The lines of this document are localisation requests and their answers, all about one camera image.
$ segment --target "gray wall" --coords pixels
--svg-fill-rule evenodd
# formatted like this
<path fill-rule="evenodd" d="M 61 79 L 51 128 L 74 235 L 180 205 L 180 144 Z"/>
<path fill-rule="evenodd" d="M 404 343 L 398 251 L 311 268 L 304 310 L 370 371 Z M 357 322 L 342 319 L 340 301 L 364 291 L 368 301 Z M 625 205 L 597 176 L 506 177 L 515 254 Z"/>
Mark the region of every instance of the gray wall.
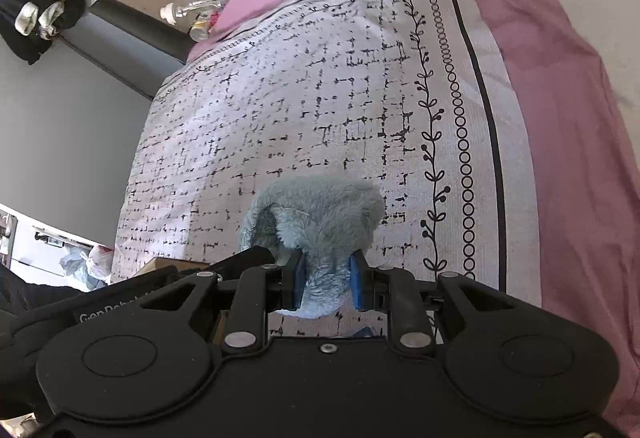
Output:
<path fill-rule="evenodd" d="M 62 43 L 0 68 L 0 203 L 113 246 L 150 101 Z"/>

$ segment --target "silver screw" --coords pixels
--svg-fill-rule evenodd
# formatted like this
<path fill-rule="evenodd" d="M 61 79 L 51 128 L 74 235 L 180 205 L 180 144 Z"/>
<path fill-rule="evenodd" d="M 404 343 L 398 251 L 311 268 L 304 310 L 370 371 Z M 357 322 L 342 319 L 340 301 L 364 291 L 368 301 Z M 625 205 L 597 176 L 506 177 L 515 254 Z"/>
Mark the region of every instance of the silver screw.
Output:
<path fill-rule="evenodd" d="M 323 344 L 320 346 L 320 351 L 323 353 L 335 353 L 338 351 L 338 346 L 335 344 Z"/>
<path fill-rule="evenodd" d="M 431 337 L 422 332 L 405 333 L 400 337 L 400 344 L 405 348 L 425 348 L 431 344 Z"/>
<path fill-rule="evenodd" d="M 255 342 L 255 335 L 249 332 L 233 332 L 225 337 L 225 344 L 232 348 L 246 348 Z"/>

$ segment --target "white bottle cap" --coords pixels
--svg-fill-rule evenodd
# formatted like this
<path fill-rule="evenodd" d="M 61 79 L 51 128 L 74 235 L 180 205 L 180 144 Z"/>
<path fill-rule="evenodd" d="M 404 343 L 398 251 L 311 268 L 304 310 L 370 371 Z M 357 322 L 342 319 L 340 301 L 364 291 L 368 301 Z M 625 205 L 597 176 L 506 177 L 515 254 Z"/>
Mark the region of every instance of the white bottle cap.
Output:
<path fill-rule="evenodd" d="M 162 19 L 167 21 L 167 23 L 169 24 L 175 24 L 176 21 L 174 17 L 174 4 L 169 3 L 164 5 L 164 7 L 160 9 L 160 17 L 162 17 Z"/>

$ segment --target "blue gripper pad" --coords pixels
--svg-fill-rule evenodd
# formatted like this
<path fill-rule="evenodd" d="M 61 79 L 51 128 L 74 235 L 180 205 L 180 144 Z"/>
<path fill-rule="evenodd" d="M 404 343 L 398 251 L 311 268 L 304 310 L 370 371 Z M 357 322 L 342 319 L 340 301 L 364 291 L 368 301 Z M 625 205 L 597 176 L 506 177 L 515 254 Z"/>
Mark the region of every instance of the blue gripper pad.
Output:
<path fill-rule="evenodd" d="M 353 307 L 356 310 L 362 309 L 362 286 L 360 285 L 360 269 L 358 263 L 353 256 L 349 257 L 349 269 L 351 275 L 349 283 L 351 285 L 351 298 L 353 299 Z"/>
<path fill-rule="evenodd" d="M 293 304 L 295 310 L 300 308 L 302 304 L 302 294 L 305 293 L 306 284 L 306 256 L 302 254 L 296 265 L 296 271 L 294 272 L 294 285 L 293 285 Z"/>

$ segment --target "white blanket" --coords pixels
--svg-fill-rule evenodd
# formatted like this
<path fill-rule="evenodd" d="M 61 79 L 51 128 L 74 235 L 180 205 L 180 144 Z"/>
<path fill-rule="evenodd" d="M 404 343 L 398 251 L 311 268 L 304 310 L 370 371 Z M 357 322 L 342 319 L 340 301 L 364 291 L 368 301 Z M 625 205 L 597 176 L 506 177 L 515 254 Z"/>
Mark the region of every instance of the white blanket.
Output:
<path fill-rule="evenodd" d="M 301 174 L 380 187 L 372 266 L 453 270 L 540 303 L 527 133 L 474 0 L 292 0 L 169 78 L 136 153 L 114 277 L 153 256 L 230 256 L 255 192 Z M 332 336 L 382 332 L 385 318 L 345 306 L 270 325 Z"/>

